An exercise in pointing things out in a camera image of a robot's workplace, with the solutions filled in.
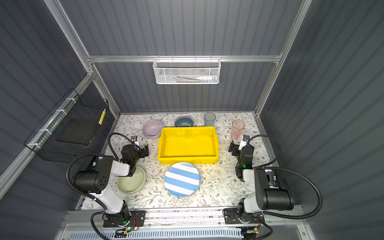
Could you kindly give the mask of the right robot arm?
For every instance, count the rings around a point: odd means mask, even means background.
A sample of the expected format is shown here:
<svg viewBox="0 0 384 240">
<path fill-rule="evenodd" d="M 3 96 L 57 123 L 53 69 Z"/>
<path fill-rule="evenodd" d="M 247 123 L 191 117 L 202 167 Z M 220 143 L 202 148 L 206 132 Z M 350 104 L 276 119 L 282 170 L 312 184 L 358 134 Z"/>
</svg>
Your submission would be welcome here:
<svg viewBox="0 0 384 240">
<path fill-rule="evenodd" d="M 278 153 L 268 163 L 253 166 L 253 155 L 255 147 L 251 141 L 256 138 L 267 138 L 275 143 Z M 234 214 L 241 222 L 256 221 L 266 210 L 290 211 L 294 208 L 294 199 L 290 192 L 284 174 L 279 174 L 275 169 L 267 167 L 275 163 L 281 154 L 279 143 L 268 135 L 256 135 L 253 137 L 243 136 L 240 144 L 231 141 L 228 152 L 237 157 L 235 166 L 236 176 L 241 182 L 251 183 L 255 187 L 255 196 L 243 198 Z"/>
</svg>

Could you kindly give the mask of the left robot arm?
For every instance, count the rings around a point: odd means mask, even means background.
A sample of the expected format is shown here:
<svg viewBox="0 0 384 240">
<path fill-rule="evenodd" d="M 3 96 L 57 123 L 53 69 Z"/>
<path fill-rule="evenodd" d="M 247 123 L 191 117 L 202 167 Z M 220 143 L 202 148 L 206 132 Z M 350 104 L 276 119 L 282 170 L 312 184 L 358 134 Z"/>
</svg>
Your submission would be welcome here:
<svg viewBox="0 0 384 240">
<path fill-rule="evenodd" d="M 122 157 L 119 158 L 111 144 L 112 136 L 120 136 L 129 144 L 123 146 Z M 109 185 L 110 176 L 117 177 L 117 186 L 123 194 L 133 194 L 140 191 L 145 184 L 145 171 L 137 166 L 139 159 L 149 156 L 149 146 L 140 147 L 136 136 L 128 138 L 120 133 L 112 133 L 107 138 L 111 156 L 100 154 L 83 154 L 76 157 L 68 166 L 66 181 L 70 188 L 79 194 L 90 198 L 103 207 L 102 215 L 105 221 L 118 226 L 127 226 L 135 220 L 130 213 L 127 203 L 119 198 Z M 92 160 L 83 170 L 70 178 L 71 167 L 77 160 L 92 157 Z"/>
</svg>

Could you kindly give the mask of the blue white striped plate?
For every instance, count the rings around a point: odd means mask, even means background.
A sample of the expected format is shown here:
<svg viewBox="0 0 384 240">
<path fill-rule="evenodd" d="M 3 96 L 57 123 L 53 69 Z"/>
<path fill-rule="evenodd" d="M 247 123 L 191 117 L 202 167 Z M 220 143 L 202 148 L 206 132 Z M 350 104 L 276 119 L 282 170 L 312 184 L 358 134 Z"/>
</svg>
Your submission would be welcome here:
<svg viewBox="0 0 384 240">
<path fill-rule="evenodd" d="M 194 194 L 201 182 L 199 170 L 190 163 L 173 164 L 165 173 L 164 185 L 173 196 L 185 198 Z"/>
</svg>

